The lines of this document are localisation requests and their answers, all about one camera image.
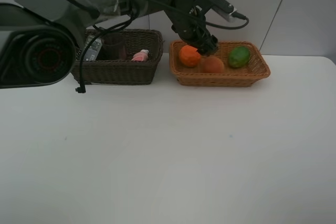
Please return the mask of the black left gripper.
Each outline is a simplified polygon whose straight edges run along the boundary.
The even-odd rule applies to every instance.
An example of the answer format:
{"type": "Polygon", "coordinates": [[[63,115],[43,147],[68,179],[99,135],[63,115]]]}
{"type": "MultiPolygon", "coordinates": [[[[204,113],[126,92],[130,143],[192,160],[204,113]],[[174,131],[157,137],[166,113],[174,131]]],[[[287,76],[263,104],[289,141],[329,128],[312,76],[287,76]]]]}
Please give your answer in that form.
{"type": "Polygon", "coordinates": [[[218,39],[211,35],[205,25],[181,14],[170,13],[172,30],[200,54],[214,54],[218,50],[218,39]]]}

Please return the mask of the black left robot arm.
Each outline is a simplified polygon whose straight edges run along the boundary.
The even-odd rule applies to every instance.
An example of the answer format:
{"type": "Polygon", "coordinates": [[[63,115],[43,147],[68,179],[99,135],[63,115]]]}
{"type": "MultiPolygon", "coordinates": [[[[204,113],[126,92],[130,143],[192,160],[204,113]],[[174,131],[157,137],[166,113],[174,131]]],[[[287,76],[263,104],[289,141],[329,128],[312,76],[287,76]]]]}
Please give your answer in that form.
{"type": "Polygon", "coordinates": [[[115,17],[163,11],[179,37],[203,55],[217,39],[194,10],[195,0],[16,0],[1,4],[1,88],[47,86],[68,75],[86,29],[115,17]]]}

